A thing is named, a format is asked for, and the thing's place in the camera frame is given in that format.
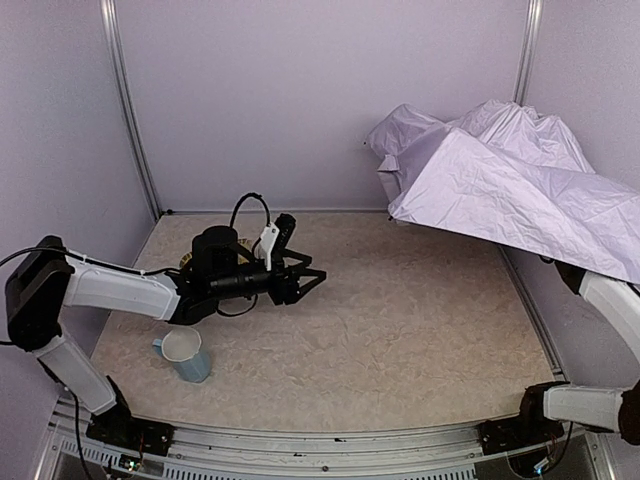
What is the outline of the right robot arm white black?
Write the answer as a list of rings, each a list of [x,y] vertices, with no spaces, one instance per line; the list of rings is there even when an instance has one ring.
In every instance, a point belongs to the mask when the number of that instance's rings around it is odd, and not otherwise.
[[[564,380],[529,386],[519,418],[531,431],[572,422],[639,445],[639,280],[620,280],[554,260],[569,319],[560,335]]]

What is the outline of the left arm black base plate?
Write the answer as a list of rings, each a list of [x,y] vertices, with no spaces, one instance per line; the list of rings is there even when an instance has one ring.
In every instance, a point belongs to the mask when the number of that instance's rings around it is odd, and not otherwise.
[[[86,430],[92,440],[157,456],[168,455],[174,433],[171,424],[137,417],[110,423],[93,419]]]

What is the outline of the lilac folding umbrella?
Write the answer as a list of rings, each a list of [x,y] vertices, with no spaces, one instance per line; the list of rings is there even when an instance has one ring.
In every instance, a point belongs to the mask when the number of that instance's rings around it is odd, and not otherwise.
[[[442,121],[403,104],[366,141],[394,219],[638,281],[639,195],[559,117],[490,100]]]

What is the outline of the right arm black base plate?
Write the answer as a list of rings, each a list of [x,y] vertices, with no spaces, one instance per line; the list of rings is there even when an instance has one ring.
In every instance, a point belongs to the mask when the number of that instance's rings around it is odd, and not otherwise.
[[[504,453],[561,438],[561,422],[529,421],[521,417],[487,420],[478,425],[478,434],[484,455]]]

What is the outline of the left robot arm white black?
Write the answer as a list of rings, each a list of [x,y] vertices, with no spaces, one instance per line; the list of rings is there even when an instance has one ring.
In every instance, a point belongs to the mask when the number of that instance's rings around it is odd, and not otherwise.
[[[212,226],[193,238],[182,267],[155,271],[104,263],[46,236],[17,252],[22,261],[6,281],[7,342],[34,354],[95,421],[128,422],[130,409],[117,385],[64,332],[62,308],[123,311],[191,326],[219,313],[224,300],[266,294],[276,305],[295,304],[327,275],[312,268],[310,256],[289,249],[294,229],[284,216],[268,224],[249,250],[233,227]]]

